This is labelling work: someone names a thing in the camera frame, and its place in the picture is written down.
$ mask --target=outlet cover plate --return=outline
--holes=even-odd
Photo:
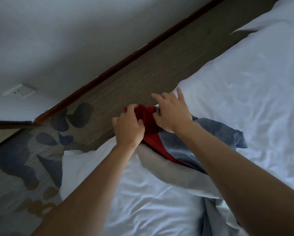
[[[24,99],[34,92],[35,90],[33,88],[24,84],[18,84],[15,87],[3,92],[3,96],[15,99]]]

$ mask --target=wall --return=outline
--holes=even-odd
[[[0,120],[34,120],[209,1],[0,0]],[[18,83],[37,91],[2,96]]]

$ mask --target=pillow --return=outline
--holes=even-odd
[[[255,18],[238,30],[260,30],[277,22],[294,26],[294,0],[279,0],[271,11]]]

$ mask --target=red cloth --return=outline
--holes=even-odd
[[[183,162],[180,162],[179,160],[175,159],[172,155],[170,155],[164,148],[161,139],[158,135],[158,131],[160,128],[157,126],[152,114],[157,112],[156,107],[146,107],[142,104],[138,105],[137,108],[135,108],[135,115],[137,120],[142,119],[145,125],[145,135],[143,138],[143,143],[145,143],[148,147],[162,155],[164,158],[180,164],[185,167],[190,167]]]

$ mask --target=bed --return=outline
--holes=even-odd
[[[192,115],[244,132],[243,156],[294,189],[294,0],[279,1],[241,30],[259,30],[179,83]],[[97,151],[66,151],[65,199],[104,159]],[[203,197],[165,183],[131,157],[102,235],[199,235]]]

